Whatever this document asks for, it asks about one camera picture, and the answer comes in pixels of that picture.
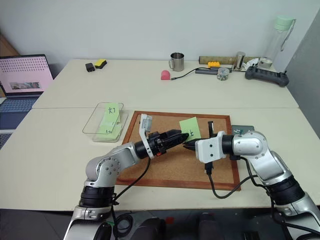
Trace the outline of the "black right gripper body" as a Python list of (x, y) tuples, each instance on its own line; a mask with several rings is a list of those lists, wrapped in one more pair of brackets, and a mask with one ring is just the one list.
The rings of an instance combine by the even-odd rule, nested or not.
[(213, 121), (201, 122), (199, 124), (200, 140), (210, 139), (217, 136)]

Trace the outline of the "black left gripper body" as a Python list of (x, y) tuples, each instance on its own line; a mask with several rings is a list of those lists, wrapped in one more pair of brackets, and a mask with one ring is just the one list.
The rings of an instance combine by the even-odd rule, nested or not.
[(148, 135), (148, 144), (153, 155), (159, 156), (165, 154), (168, 149), (172, 148), (173, 137), (175, 133), (173, 131), (166, 131), (159, 133), (158, 131), (150, 133)]

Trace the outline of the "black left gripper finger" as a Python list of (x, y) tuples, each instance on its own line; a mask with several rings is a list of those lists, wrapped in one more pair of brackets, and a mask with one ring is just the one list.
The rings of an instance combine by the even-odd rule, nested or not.
[(185, 142), (185, 140), (183, 138), (170, 139), (166, 143), (166, 149), (174, 148), (184, 142)]
[(189, 137), (188, 133), (183, 133), (181, 130), (178, 129), (171, 129), (166, 133), (169, 138), (179, 139), (180, 141), (186, 141)]

